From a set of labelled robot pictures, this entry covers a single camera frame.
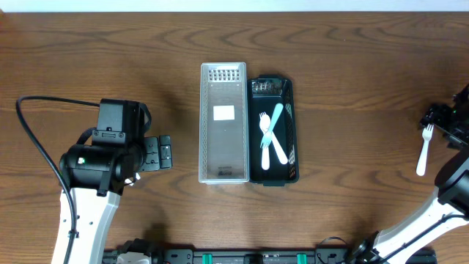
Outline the clear perforated plastic basket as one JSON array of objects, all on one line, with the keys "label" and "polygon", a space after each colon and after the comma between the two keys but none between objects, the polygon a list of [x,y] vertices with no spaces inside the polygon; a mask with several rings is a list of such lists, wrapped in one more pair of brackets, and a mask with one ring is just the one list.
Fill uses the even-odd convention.
[{"label": "clear perforated plastic basket", "polygon": [[250,180],[246,63],[201,64],[199,182]]}]

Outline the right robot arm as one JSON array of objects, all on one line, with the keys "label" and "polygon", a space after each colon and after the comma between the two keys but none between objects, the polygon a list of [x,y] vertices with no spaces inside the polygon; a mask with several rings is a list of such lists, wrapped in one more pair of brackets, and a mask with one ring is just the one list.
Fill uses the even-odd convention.
[{"label": "right robot arm", "polygon": [[436,263],[424,247],[441,235],[468,224],[468,110],[433,105],[420,121],[425,132],[439,128],[459,152],[438,172],[435,190],[405,220],[373,234],[354,249],[317,246],[312,251],[166,251],[166,263],[308,264]]}]

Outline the light blue plastic fork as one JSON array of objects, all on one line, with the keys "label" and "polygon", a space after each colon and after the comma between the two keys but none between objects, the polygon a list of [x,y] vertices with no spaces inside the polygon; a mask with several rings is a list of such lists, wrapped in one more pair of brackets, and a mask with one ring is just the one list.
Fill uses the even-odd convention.
[{"label": "light blue plastic fork", "polygon": [[276,126],[276,123],[277,123],[277,121],[278,121],[278,119],[281,115],[281,112],[283,111],[283,108],[284,108],[284,105],[282,103],[277,103],[276,104],[276,106],[274,108],[274,111],[273,111],[273,115],[272,115],[271,120],[270,120],[270,126],[269,126],[267,132],[262,137],[262,141],[261,141],[261,144],[260,144],[260,147],[262,149],[265,149],[265,148],[269,147],[270,143],[272,142],[273,129]]}]

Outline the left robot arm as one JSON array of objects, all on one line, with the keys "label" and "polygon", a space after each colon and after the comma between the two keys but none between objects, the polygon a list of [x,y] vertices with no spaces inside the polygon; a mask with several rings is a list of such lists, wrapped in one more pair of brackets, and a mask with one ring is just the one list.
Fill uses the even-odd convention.
[{"label": "left robot arm", "polygon": [[140,138],[128,145],[87,145],[87,139],[81,136],[61,157],[67,188],[60,196],[53,263],[101,263],[124,187],[133,185],[141,172],[172,167],[168,135]]}]

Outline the black aluminium mounting rail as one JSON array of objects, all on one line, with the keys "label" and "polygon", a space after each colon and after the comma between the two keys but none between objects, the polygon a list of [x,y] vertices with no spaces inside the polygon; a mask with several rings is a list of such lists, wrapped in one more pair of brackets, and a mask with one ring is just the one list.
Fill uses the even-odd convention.
[{"label": "black aluminium mounting rail", "polygon": [[352,251],[345,247],[320,247],[308,250],[194,250],[164,248],[142,239],[127,241],[118,249],[106,250],[101,263],[148,264],[335,264],[390,263],[362,245]]}]

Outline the black perforated plastic basket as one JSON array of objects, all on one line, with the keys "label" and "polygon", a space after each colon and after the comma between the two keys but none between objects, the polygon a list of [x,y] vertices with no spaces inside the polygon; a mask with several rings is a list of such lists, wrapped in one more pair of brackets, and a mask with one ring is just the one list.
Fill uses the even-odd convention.
[{"label": "black perforated plastic basket", "polygon": [[[259,127],[259,114],[265,112],[271,119],[277,103],[284,105],[273,129],[287,158],[287,164],[279,162],[272,142],[269,146],[270,168],[262,169],[263,132]],[[298,143],[292,82],[283,76],[260,75],[248,80],[248,124],[250,146],[250,181],[264,186],[285,186],[296,183],[300,177]]]}]

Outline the white plastic fork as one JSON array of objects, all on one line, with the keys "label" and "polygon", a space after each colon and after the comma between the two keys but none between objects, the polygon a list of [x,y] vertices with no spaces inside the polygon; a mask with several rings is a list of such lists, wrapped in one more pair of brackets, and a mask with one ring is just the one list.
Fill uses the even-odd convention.
[{"label": "white plastic fork", "polygon": [[[262,112],[259,114],[259,127],[263,134],[266,134],[270,126],[270,117]],[[270,168],[270,154],[268,148],[262,148],[262,160],[261,160],[262,169],[267,171]]]},{"label": "white plastic fork", "polygon": [[422,139],[424,140],[424,142],[422,145],[421,154],[419,156],[417,167],[416,167],[416,174],[418,176],[423,176],[426,171],[426,162],[427,162],[427,156],[428,156],[429,142],[432,139],[433,130],[434,130],[433,124],[428,124],[428,126],[426,126],[422,130]]},{"label": "white plastic fork", "polygon": [[276,155],[279,159],[279,162],[283,165],[287,164],[288,158],[287,158],[282,146],[280,145],[280,143],[277,140],[276,135],[274,133],[272,133],[272,144],[273,144],[274,149],[276,151]]}]

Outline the white plastic spoon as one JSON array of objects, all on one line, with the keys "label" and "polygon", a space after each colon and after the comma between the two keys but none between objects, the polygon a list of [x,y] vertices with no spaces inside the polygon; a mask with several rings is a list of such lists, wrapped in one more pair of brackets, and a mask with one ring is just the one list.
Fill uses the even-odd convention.
[{"label": "white plastic spoon", "polygon": [[141,179],[141,176],[138,172],[134,174],[134,176],[129,177],[125,180],[125,185],[126,186],[133,186],[138,180]]}]

